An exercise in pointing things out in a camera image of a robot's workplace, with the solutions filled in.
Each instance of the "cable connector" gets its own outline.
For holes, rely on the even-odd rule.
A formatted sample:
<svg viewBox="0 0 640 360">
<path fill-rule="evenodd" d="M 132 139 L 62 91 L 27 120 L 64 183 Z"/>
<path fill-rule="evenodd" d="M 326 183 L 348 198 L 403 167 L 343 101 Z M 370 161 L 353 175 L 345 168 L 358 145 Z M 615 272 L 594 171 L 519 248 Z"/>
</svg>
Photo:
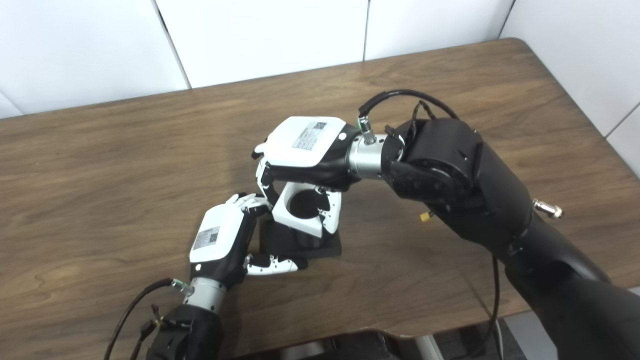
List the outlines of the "cable connector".
<svg viewBox="0 0 640 360">
<path fill-rule="evenodd" d="M 178 290 L 182 294 L 186 296 L 192 296 L 195 288 L 184 281 L 180 281 L 178 279 L 171 279 L 171 287 Z"/>
<path fill-rule="evenodd" d="M 561 218 L 564 215 L 564 211 L 558 205 L 547 204 L 538 199 L 533 199 L 533 208 L 553 219 Z"/>
<path fill-rule="evenodd" d="M 373 130 L 371 130 L 371 123 L 369 122 L 368 116 L 358 117 L 358 127 L 362 132 L 365 145 L 371 145 L 377 141 L 376 135 L 373 133 Z"/>
</svg>

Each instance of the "sticker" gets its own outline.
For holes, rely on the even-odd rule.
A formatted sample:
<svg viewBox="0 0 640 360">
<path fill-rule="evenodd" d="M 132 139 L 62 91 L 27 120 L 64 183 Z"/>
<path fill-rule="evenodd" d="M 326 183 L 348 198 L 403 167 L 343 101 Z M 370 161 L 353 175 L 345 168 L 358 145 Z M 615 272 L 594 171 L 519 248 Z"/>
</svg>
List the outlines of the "sticker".
<svg viewBox="0 0 640 360">
<path fill-rule="evenodd" d="M 293 143 L 294 149 L 313 150 L 316 142 L 320 139 L 326 128 L 326 122 L 313 121 L 302 131 L 296 142 Z"/>
<path fill-rule="evenodd" d="M 196 241 L 193 244 L 193 250 L 198 250 L 201 247 L 215 245 L 218 241 L 219 232 L 220 226 L 200 231 L 198 235 L 196 235 Z"/>
</svg>

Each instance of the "wood grain surface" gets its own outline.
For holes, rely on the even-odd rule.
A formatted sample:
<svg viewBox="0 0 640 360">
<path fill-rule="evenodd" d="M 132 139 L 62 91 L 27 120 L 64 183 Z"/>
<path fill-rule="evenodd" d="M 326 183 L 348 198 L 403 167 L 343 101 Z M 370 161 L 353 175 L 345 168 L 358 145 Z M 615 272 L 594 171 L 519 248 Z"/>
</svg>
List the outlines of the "wood grain surface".
<svg viewBox="0 0 640 360">
<path fill-rule="evenodd" d="M 96 359 L 146 285 L 186 278 L 204 212 L 257 191 L 253 147 L 291 115 L 354 123 L 370 96 L 414 88 L 449 104 L 529 187 L 554 222 L 620 286 L 640 285 L 640 181 L 531 50 L 499 40 L 0 121 L 2 359 Z M 374 129 L 409 119 L 391 99 Z M 489 254 L 422 205 L 363 181 L 343 197 L 343 255 L 247 279 L 222 312 L 225 356 L 362 329 L 417 336 L 487 319 Z M 500 314 L 527 309 L 503 278 Z M 159 291 L 138 327 L 181 297 Z"/>
</svg>

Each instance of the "robotic hand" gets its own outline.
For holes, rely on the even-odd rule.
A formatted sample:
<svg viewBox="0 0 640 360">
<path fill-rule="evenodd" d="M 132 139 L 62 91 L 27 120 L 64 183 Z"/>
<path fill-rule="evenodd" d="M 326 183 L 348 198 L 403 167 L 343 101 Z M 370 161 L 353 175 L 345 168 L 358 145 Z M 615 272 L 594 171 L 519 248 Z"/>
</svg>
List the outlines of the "robotic hand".
<svg viewBox="0 0 640 360">
<path fill-rule="evenodd" d="M 182 304 L 162 317 L 148 360 L 216 359 L 223 339 L 219 313 L 227 293 L 245 275 L 271 275 L 307 267 L 304 259 L 247 254 L 257 218 L 271 209 L 256 194 L 236 194 L 204 215 L 189 261 L 191 284 L 174 280 Z"/>
</svg>

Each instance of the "robotic arm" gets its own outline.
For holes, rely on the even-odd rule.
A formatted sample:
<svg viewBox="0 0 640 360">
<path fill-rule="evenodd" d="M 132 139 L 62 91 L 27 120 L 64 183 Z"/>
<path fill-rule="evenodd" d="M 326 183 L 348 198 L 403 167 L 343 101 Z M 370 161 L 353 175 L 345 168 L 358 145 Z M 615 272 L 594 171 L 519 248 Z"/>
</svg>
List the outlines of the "robotic arm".
<svg viewBox="0 0 640 360">
<path fill-rule="evenodd" d="M 387 126 L 385 135 L 373 134 L 369 112 L 397 95 L 421 99 L 430 119 L 416 119 L 414 112 L 397 129 Z M 436 118 L 424 101 L 450 118 Z M 345 124 L 332 134 L 329 151 L 317 163 L 272 166 L 274 177 L 337 191 L 361 179 L 382 179 L 400 198 L 423 202 L 461 238 L 482 245 L 505 265 L 509 281 L 542 321 L 560 359 L 640 359 L 640 297 L 613 286 L 542 220 L 535 210 L 550 218 L 560 217 L 562 210 L 531 199 L 477 131 L 442 102 L 415 90 L 380 93 L 359 110 L 360 130 Z M 297 134 L 305 135 L 289 131 L 289 138 Z M 272 135 L 264 149 L 267 159 L 273 154 Z M 281 140 L 274 145 L 276 154 L 289 147 Z"/>
<path fill-rule="evenodd" d="M 398 128 L 374 134 L 369 112 L 397 95 L 418 97 L 430 119 L 416 119 L 415 111 Z M 449 118 L 435 117 L 426 102 Z M 182 289 L 187 296 L 163 318 L 168 325 L 147 359 L 216 359 L 224 294 L 255 272 L 246 249 L 256 218 L 272 212 L 277 222 L 316 238 L 331 235 L 337 231 L 341 192 L 362 179 L 385 181 L 400 198 L 423 202 L 461 238 L 499 259 L 556 344 L 560 360 L 640 359 L 640 297 L 613 286 L 537 214 L 557 218 L 562 211 L 531 199 L 477 131 L 444 103 L 415 90 L 380 93 L 359 110 L 359 128 L 336 118 L 292 117 L 255 148 L 263 196 L 233 197 L 207 212 L 190 255 L 192 282 Z M 288 182 L 282 194 L 274 190 L 275 181 Z M 301 186 L 313 190 L 317 210 L 305 221 L 286 211 Z M 265 272 L 290 260 L 263 256 L 255 266 Z"/>
</svg>

